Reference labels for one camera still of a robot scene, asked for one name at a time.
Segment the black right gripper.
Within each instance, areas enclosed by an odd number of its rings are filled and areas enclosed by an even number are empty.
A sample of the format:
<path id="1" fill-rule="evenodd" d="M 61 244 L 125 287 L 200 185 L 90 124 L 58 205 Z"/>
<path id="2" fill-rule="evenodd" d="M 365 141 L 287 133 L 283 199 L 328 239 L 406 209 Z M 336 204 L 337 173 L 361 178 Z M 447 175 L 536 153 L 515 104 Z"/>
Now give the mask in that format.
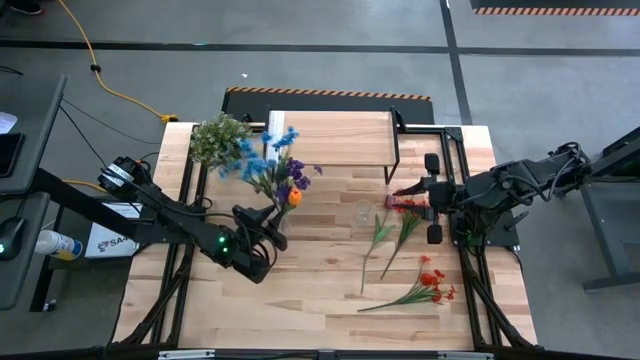
<path id="1" fill-rule="evenodd" d="M 440 174 L 440 160 L 436 153 L 426 153 L 424 162 L 428 174 L 427 180 L 421 180 L 408 188 L 397 190 L 393 193 L 393 196 L 413 196 L 428 193 L 428 206 L 400 204 L 399 208 L 403 209 L 407 214 L 431 221 L 427 228 L 427 242 L 429 244 L 440 244 L 443 240 L 443 229 L 439 224 L 439 216 L 450 211 L 456 186 L 450 181 L 437 180 L 437 176 Z"/>

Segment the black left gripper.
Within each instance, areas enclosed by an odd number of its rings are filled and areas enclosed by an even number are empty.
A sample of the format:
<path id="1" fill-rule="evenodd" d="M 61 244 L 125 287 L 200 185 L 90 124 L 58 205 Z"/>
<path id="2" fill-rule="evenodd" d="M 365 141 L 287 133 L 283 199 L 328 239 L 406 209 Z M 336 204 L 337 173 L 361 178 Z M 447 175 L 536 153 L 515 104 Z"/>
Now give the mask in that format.
<path id="1" fill-rule="evenodd" d="M 275 263 L 264 242 L 270 241 L 279 251 L 286 251 L 288 247 L 286 236 L 276 227 L 271 225 L 261 227 L 275 210 L 275 205 L 261 209 L 245 208 L 240 205 L 233 207 L 236 223 L 245 227 L 236 230 L 228 228 L 231 245 L 234 246 L 228 268 L 232 268 L 254 284 L 260 284 Z"/>

